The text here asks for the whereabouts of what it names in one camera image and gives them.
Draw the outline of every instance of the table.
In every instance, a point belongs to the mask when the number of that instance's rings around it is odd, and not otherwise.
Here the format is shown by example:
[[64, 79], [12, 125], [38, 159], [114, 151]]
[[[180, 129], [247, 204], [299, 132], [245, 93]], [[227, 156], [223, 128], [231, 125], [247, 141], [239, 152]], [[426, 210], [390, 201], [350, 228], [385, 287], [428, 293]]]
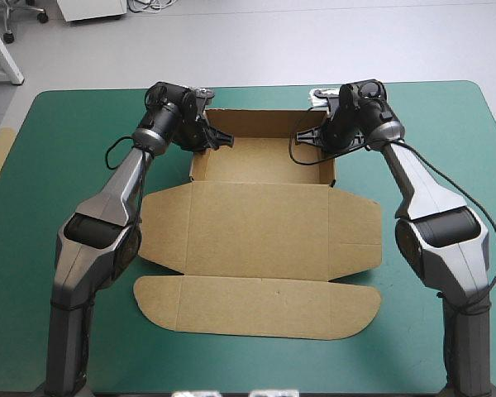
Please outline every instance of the table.
[[[310, 86], [215, 88], [217, 108], [307, 108]], [[407, 141], [446, 171], [496, 219], [496, 124], [467, 81], [387, 84]], [[145, 90], [54, 91], [39, 95], [0, 175], [0, 390], [33, 390], [45, 376], [55, 234], [76, 205], [110, 175], [104, 152], [132, 133]], [[112, 154], [121, 158], [120, 145]], [[153, 163], [146, 192], [188, 181], [191, 154], [172, 145]], [[374, 285], [377, 318], [355, 337], [309, 341], [171, 332], [137, 308], [141, 275], [168, 274], [140, 258], [98, 294], [88, 383], [104, 392], [298, 388], [305, 392], [432, 393], [445, 382], [441, 301], [398, 253], [393, 214], [400, 203], [382, 156], [338, 160], [336, 186], [379, 202], [383, 264], [340, 282]], [[491, 269], [496, 266], [491, 236]], [[496, 289], [492, 372], [496, 384]]]

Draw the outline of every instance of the wire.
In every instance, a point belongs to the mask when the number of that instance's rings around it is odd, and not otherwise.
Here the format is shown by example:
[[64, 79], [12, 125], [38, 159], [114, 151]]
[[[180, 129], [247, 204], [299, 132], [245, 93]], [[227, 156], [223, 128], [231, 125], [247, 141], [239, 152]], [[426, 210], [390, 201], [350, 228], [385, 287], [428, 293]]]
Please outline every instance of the wire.
[[[492, 226], [492, 228], [494, 230], [494, 233], [496, 234], [496, 222], [492, 219], [492, 217], [490, 216], [489, 212], [487, 212], [487, 210], [485, 209], [485, 207], [481, 203], [479, 203], [474, 197], [472, 197], [466, 190], [464, 190], [463, 188], [461, 188], [452, 178], [450, 178], [444, 172], [442, 172], [439, 169], [437, 169], [437, 167], [435, 167], [430, 161], [428, 161], [426, 158], [424, 158], [424, 156], [421, 153], [419, 153], [417, 151], [417, 149], [413, 148], [412, 146], [410, 146], [406, 142], [403, 142], [403, 141], [389, 141], [387, 143], [393, 143], [394, 145], [401, 146], [401, 147], [404, 147], [404, 148], [408, 149], [414, 155], [416, 155], [419, 158], [420, 161], [422, 161], [424, 164], [426, 164], [432, 171], [434, 171], [436, 174], [440, 175], [449, 184], [451, 184], [457, 190], [459, 190], [473, 205], [475, 205], [483, 213], [483, 215], [487, 218], [487, 220], [489, 221], [490, 225]], [[460, 307], [456, 307], [455, 305], [450, 304], [450, 303], [449, 304], [453, 308], [458, 309], [458, 311], [461, 314], [465, 314], [464, 311], [466, 309], [469, 309], [470, 307], [475, 306], [476, 304], [480, 303], [483, 299], [485, 299], [489, 295], [490, 291], [492, 290], [492, 288], [494, 288], [495, 285], [496, 285], [496, 274], [494, 275], [493, 279], [489, 283], [489, 286], [485, 289], [483, 296], [480, 296], [475, 301], [469, 302], [469, 303], [467, 303], [467, 304], [465, 304], [463, 306], [460, 306]]]
[[[487, 218], [487, 220], [489, 221], [490, 225], [494, 230], [494, 234], [496, 235], [496, 222], [490, 216], [489, 212], [485, 209], [485, 207], [478, 200], [472, 197], [466, 190], [461, 188], [451, 177], [449, 177], [444, 172], [440, 171], [437, 167], [435, 167], [421, 153], [419, 153], [417, 149], [410, 146], [404, 141], [398, 141], [398, 140], [384, 141], [384, 144], [385, 145], [394, 144], [397, 146], [404, 147], [405, 149], [408, 149], [414, 155], [416, 155], [420, 161], [422, 161], [425, 165], [427, 165], [436, 174], [440, 175], [444, 180], [446, 180], [460, 193], [462, 193], [473, 205], [475, 205]], [[491, 279], [489, 285], [482, 291], [483, 293], [477, 295], [476, 300], [469, 300], [466, 304], [461, 306], [454, 305], [446, 298], [446, 296], [442, 292], [437, 294], [437, 297], [443, 299], [443, 301], [450, 307], [451, 311], [453, 312], [453, 314], [448, 319], [445, 318], [445, 335], [443, 339], [443, 359], [446, 369], [446, 383], [448, 385], [451, 385], [452, 383], [452, 367], [453, 367], [452, 361], [454, 360], [452, 351], [453, 351], [453, 346], [455, 345], [457, 316], [459, 314], [462, 314], [464, 316], [477, 316], [479, 314], [487, 313], [491, 307], [490, 302], [479, 307], [476, 307], [476, 305], [480, 304], [483, 300], [489, 297], [490, 291], [494, 288], [495, 285], [496, 285], [496, 274], [494, 275], [493, 279]]]
[[165, 10], [167, 7], [172, 6], [178, 0], [167, 0], [167, 2], [161, 2], [161, 0], [126, 0], [126, 5], [129, 11], [134, 13], [149, 13], [149, 14], [157, 14], [162, 10]]
[[306, 161], [301, 161], [301, 160], [296, 159], [294, 157], [293, 150], [292, 150], [292, 141], [294, 139], [294, 134], [296, 134], [298, 132], [298, 128], [299, 128], [300, 124], [303, 122], [303, 120], [305, 120], [305, 117], [313, 109], [314, 109], [314, 107], [310, 107], [309, 109], [307, 109], [307, 111], [298, 119], [298, 121], [294, 125], [294, 128], [290, 132], [290, 136], [289, 136], [289, 156], [290, 156], [290, 160], [292, 160], [294, 163], [299, 164], [299, 165], [318, 165], [318, 164], [321, 164], [321, 163], [323, 163], [325, 161], [334, 160], [337, 157], [341, 157], [343, 155], [348, 155], [348, 154], [352, 153], [353, 151], [358, 151], [359, 149], [362, 149], [363, 147], [365, 147], [365, 144], [354, 146], [353, 148], [349, 149], [348, 151], [343, 151], [342, 153], [336, 153], [335, 155], [329, 155], [329, 156], [324, 157], [324, 158], [322, 158], [320, 160], [316, 160], [316, 161], [312, 161], [312, 162], [306, 162]]

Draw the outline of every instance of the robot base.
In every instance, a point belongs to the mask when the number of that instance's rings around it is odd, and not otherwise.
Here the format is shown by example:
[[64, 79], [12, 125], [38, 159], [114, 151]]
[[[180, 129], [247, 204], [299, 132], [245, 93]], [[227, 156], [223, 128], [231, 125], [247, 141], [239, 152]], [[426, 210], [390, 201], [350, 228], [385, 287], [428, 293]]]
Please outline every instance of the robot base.
[[[494, 385], [491, 386], [492, 386], [492, 391], [489, 397], [496, 397], [496, 386]], [[441, 390], [436, 397], [459, 397], [459, 395], [454, 391], [453, 388], [445, 386], [444, 389]]]
[[[36, 390], [31, 393], [30, 397], [49, 397], [44, 393], [44, 383], [36, 388]], [[95, 397], [88, 386], [84, 386], [80, 391], [75, 393], [73, 397]]]

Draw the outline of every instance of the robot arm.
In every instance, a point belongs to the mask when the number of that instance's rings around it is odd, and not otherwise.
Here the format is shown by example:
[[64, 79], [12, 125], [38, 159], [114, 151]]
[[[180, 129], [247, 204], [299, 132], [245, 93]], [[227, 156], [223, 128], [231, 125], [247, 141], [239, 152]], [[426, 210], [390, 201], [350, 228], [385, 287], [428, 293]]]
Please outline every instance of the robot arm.
[[384, 156], [403, 201], [395, 213], [397, 245], [426, 287], [443, 298], [447, 385], [442, 395], [496, 395], [489, 366], [489, 236], [459, 194], [440, 186], [404, 143], [404, 127], [377, 80], [345, 84], [325, 98], [329, 116], [296, 142], [327, 158], [368, 147]]
[[95, 294], [110, 286], [141, 243], [139, 212], [145, 173], [173, 141], [186, 151], [232, 146], [207, 124], [213, 92], [157, 83], [145, 95], [134, 146], [103, 189], [82, 202], [59, 230], [51, 295], [45, 383], [34, 396], [91, 396], [86, 384]]

